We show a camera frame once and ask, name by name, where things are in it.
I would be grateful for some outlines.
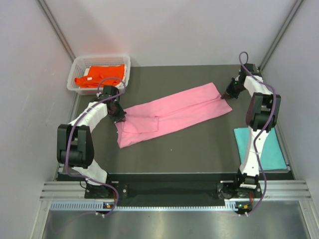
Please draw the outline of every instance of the white basket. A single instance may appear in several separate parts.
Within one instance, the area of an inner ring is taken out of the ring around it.
[[[118,66],[122,64],[126,66],[124,82],[127,86],[129,83],[131,69],[131,60],[128,55],[91,55],[77,57],[72,64],[66,87],[80,95],[95,95],[98,88],[80,88],[75,84],[74,79],[84,76],[85,69],[91,66]],[[120,91],[124,89],[122,83],[118,84],[116,87]]]

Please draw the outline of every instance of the folded pink fabric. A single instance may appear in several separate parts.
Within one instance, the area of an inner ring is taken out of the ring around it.
[[[125,109],[116,123],[120,148],[216,118],[232,109],[213,83]]]

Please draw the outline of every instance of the teal cloth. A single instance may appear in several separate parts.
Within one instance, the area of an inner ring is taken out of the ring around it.
[[[243,162],[249,139],[249,130],[248,128],[236,128],[234,129],[234,132],[240,161]],[[260,161],[264,170],[287,169],[274,129],[270,131],[266,139]]]

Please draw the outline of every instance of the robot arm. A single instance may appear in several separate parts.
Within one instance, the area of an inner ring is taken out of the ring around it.
[[[245,64],[245,66],[255,76],[255,78],[257,78],[258,81],[263,82],[260,74],[258,72],[254,72],[253,64]],[[245,89],[248,90],[250,96],[252,97],[246,114],[246,125],[249,129],[249,140],[245,159],[238,170],[238,175],[235,181],[235,189],[237,191],[254,191],[259,185],[259,165],[254,148],[254,140],[269,118],[274,96],[266,86],[257,82],[253,77],[247,75],[246,71],[243,69],[243,67],[241,67],[238,77],[236,79],[232,78],[232,81],[227,87],[222,98],[238,98],[240,92]],[[269,131],[275,127],[277,122],[281,97],[279,95],[275,95],[275,97],[277,103],[275,105],[276,108],[273,118],[266,130],[261,133],[256,141],[256,147],[258,151],[257,154],[259,154],[260,157]]]
[[[106,117],[110,116],[113,122],[125,120],[125,112],[117,100],[109,100],[104,103],[92,107],[96,102],[101,101],[107,97],[115,96],[118,89],[113,86],[105,86],[103,93],[98,98],[89,103],[88,107],[80,116],[70,122],[69,124],[61,124],[58,127],[57,134],[57,160],[59,163],[65,163],[66,148],[71,129],[76,121],[83,115],[83,118],[78,122],[73,134],[72,144],[69,153],[69,165],[74,170],[89,179],[94,179],[98,182],[106,183],[108,180],[108,173],[104,171],[98,163],[94,160],[94,147],[91,132],[96,125]],[[91,185],[99,185],[86,180]]]

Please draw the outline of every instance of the gray floor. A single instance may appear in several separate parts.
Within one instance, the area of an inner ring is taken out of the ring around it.
[[[121,105],[128,108],[213,82],[223,93],[239,66],[133,67]],[[92,96],[80,98],[78,114]],[[240,165],[233,129],[245,127],[247,91],[228,101],[232,112],[181,131],[119,149],[109,118],[94,129],[95,160],[109,173],[237,172]]]
[[[115,212],[102,219],[51,211],[43,239],[310,239],[298,202],[264,202],[247,217],[234,212]]]

